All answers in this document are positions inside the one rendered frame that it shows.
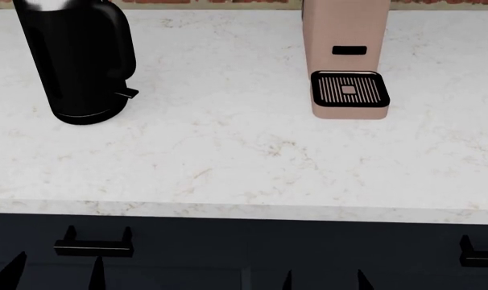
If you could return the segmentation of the pink coffee machine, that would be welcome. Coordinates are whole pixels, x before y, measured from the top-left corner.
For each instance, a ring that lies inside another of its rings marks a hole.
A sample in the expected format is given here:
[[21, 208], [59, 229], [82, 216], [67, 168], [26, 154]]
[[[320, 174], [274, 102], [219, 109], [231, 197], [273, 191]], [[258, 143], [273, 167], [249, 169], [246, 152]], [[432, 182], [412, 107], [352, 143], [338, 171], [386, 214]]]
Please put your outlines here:
[[[302, 26], [308, 76], [317, 71], [378, 73], [391, 0], [303, 0]], [[379, 120], [388, 108], [323, 108], [318, 118]]]

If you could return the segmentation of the black electric kettle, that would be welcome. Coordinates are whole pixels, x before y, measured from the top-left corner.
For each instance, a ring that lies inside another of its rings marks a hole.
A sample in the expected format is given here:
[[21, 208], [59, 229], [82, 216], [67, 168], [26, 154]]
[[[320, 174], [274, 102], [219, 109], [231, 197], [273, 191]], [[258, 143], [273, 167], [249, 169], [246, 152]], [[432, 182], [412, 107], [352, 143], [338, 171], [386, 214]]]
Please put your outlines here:
[[110, 0], [12, 0], [52, 113], [71, 125], [113, 118], [139, 93], [130, 25]]

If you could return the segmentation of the dark navy base cabinet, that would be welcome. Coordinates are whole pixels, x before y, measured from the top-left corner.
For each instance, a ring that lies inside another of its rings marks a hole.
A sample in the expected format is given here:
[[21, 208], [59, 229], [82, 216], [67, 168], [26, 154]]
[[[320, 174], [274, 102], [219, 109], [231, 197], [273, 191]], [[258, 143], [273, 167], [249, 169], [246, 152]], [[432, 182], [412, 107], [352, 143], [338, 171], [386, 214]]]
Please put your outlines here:
[[16, 290], [88, 290], [97, 257], [57, 255], [80, 241], [120, 241], [132, 258], [102, 257], [106, 290], [488, 290], [488, 267], [463, 267], [460, 241], [488, 251], [488, 226], [259, 219], [0, 214], [0, 271], [27, 254]]

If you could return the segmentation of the black drip tray grate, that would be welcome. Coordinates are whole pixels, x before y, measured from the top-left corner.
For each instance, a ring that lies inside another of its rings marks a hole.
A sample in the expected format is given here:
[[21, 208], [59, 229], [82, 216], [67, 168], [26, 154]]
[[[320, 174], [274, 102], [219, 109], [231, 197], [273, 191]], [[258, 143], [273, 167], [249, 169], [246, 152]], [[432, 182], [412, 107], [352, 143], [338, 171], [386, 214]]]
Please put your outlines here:
[[377, 72], [317, 71], [310, 76], [312, 100], [323, 108], [387, 108], [390, 97]]

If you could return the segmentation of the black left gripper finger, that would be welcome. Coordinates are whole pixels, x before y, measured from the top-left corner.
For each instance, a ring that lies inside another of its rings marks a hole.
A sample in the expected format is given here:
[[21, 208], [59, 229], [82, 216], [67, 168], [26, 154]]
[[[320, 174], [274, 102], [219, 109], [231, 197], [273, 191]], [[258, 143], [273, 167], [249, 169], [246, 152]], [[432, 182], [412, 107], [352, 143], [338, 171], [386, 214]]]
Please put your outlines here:
[[106, 290], [104, 263], [102, 257], [97, 257], [89, 280], [88, 290]]
[[0, 290], [16, 290], [24, 272], [27, 254], [22, 251], [0, 271]]

